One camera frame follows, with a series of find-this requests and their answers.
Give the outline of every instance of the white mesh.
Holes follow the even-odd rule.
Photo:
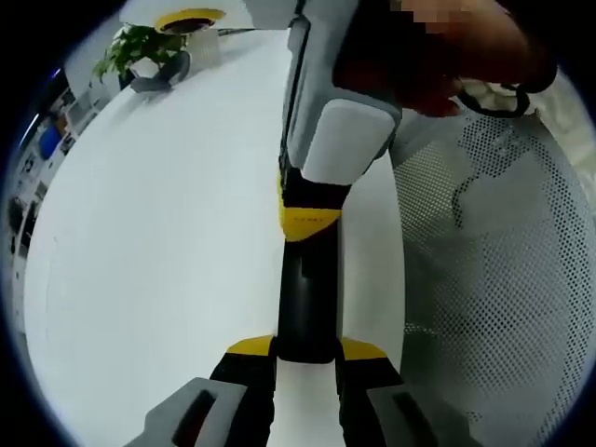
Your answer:
[[[483,445],[541,444],[594,359],[588,204],[532,118],[437,126],[401,142],[395,169],[406,265],[401,372],[465,412]]]

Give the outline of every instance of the yellow stripe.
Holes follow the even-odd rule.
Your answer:
[[[156,30],[163,31],[164,27],[178,20],[188,19],[207,19],[217,21],[222,19],[225,13],[219,9],[211,9],[208,7],[183,9],[182,11],[167,14],[157,19]]]
[[[341,210],[285,207],[281,198],[280,178],[278,178],[278,200],[279,223],[289,242],[298,242],[313,236],[333,224],[342,215]]]
[[[268,356],[272,338],[273,335],[247,338],[246,340],[241,340],[235,345],[230,346],[227,353],[244,354],[245,356]]]
[[[370,343],[359,342],[351,338],[342,338],[342,348],[346,360],[383,359],[387,355]]]

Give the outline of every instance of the blue object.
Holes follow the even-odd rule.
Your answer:
[[[47,128],[42,134],[39,139],[39,153],[44,160],[52,156],[61,139],[62,136],[58,132],[58,128],[54,125]]]

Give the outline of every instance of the white table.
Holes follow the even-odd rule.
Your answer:
[[[223,54],[154,101],[119,94],[39,212],[27,340],[51,408],[83,445],[131,440],[148,410],[209,377],[231,344],[276,329],[286,34],[242,34]],[[388,156],[353,187],[344,228],[344,334],[399,366],[403,254]],[[343,445],[337,408],[332,365],[280,362],[269,445]]]

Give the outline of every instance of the potted plant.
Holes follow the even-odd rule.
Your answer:
[[[116,35],[102,60],[98,61],[93,73],[102,79],[103,76],[116,70],[125,77],[128,69],[143,71],[142,63],[153,63],[156,68],[152,75],[161,69],[172,58],[181,53],[186,46],[186,35],[162,34],[148,26],[125,25]]]

